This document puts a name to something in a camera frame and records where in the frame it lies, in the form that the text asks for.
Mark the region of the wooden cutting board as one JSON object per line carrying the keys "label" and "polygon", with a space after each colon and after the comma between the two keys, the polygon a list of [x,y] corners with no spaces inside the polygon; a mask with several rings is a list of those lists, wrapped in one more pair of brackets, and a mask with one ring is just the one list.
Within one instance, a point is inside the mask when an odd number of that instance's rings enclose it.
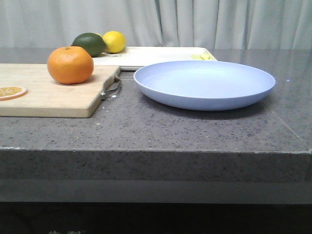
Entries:
{"label": "wooden cutting board", "polygon": [[53,80],[45,64],[2,63],[1,87],[24,87],[21,97],[0,103],[2,117],[88,118],[100,105],[101,92],[114,83],[119,66],[95,65],[92,76],[80,84]]}

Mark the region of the yellow lemon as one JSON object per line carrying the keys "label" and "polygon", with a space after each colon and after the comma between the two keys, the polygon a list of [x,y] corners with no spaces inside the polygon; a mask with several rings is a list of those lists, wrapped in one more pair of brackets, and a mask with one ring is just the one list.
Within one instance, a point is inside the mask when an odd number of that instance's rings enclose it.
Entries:
{"label": "yellow lemon", "polygon": [[102,38],[106,44],[105,52],[108,53],[119,53],[126,45],[126,38],[119,31],[109,31]]}

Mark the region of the orange mandarin fruit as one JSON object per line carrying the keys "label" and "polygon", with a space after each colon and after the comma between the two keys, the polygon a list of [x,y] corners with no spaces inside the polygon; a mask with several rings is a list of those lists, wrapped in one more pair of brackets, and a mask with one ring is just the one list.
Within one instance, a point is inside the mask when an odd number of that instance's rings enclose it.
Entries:
{"label": "orange mandarin fruit", "polygon": [[79,46],[65,46],[54,50],[47,61],[50,76],[61,84],[83,83],[94,70],[92,57]]}

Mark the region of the grey white curtain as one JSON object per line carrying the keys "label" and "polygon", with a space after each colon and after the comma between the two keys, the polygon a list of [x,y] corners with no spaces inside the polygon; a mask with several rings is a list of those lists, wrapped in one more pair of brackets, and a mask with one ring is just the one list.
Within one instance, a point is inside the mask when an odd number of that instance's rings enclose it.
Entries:
{"label": "grey white curtain", "polygon": [[53,48],[84,32],[129,46],[311,49],[309,0],[3,0],[1,47]]}

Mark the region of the dark green lime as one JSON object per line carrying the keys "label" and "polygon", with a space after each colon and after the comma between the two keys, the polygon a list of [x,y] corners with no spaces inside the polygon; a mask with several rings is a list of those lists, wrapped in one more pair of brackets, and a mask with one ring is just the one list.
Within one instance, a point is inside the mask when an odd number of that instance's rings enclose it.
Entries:
{"label": "dark green lime", "polygon": [[78,35],[71,46],[82,47],[91,57],[99,56],[106,49],[102,36],[91,32]]}

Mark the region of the light blue round plate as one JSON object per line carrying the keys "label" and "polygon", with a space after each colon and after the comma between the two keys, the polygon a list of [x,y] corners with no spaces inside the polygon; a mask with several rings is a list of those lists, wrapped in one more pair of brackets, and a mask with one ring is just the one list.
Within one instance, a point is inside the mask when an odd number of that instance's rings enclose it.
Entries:
{"label": "light blue round plate", "polygon": [[269,73],[222,61],[170,61],[138,69],[134,80],[147,97],[199,111],[233,110],[259,102],[275,86]]}

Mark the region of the white rectangular tray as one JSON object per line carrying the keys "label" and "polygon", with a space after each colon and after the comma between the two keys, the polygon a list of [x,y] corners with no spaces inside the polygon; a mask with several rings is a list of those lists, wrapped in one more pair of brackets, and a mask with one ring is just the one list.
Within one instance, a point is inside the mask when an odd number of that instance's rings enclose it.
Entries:
{"label": "white rectangular tray", "polygon": [[125,47],[117,54],[102,53],[93,58],[95,65],[119,66],[122,70],[135,71],[154,63],[178,60],[195,60],[204,56],[207,60],[216,58],[201,47]]}

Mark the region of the orange slice piece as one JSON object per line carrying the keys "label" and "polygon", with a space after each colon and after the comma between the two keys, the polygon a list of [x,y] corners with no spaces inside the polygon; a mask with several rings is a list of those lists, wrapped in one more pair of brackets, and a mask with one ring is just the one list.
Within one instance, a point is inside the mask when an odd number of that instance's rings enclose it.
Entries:
{"label": "orange slice piece", "polygon": [[25,95],[28,92],[27,88],[10,86],[10,87],[1,87],[0,88],[0,100],[10,100],[14,98],[19,98]]}

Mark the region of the yellow slice on tray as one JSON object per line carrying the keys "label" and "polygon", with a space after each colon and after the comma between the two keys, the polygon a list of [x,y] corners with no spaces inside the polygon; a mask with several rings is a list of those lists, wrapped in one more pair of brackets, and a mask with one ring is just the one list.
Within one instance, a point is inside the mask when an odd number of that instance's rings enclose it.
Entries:
{"label": "yellow slice on tray", "polygon": [[200,55],[191,55],[191,58],[194,60],[211,60],[211,55],[203,53]]}

